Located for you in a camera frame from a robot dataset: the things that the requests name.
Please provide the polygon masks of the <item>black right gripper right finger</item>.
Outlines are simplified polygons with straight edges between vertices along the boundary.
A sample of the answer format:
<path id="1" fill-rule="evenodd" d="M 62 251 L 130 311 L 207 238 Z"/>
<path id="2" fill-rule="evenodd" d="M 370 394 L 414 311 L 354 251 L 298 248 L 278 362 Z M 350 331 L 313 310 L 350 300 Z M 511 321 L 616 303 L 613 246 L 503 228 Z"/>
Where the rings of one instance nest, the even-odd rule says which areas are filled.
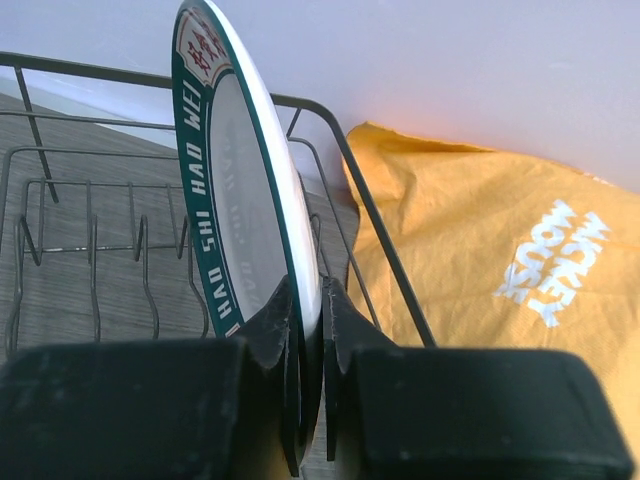
<path id="1" fill-rule="evenodd" d="M 629 479 L 596 376 L 544 349 L 394 344 L 323 281 L 326 454 L 341 479 Z"/>

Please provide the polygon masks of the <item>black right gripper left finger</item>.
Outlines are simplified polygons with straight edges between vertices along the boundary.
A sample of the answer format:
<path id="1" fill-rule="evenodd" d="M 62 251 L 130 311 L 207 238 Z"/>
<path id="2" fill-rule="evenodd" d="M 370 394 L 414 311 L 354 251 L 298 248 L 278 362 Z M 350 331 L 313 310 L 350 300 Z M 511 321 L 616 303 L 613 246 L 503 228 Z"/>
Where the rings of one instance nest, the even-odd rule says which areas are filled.
<path id="1" fill-rule="evenodd" d="M 282 280 L 235 334 L 50 345 L 1 370 L 5 479 L 288 479 L 297 319 Z"/>

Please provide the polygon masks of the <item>green rimmed white plate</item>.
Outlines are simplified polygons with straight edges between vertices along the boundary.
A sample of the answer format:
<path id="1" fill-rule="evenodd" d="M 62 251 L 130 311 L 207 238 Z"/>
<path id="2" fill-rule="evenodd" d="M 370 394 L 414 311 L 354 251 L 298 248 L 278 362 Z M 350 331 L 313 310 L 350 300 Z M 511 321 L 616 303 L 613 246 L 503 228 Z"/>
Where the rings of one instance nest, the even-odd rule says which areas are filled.
<path id="1" fill-rule="evenodd" d="M 302 184 L 274 102 L 230 21 L 185 1 L 171 60 L 183 192 L 214 332 L 275 347 L 279 439 L 292 475 L 312 443 L 321 391 L 321 279 Z"/>

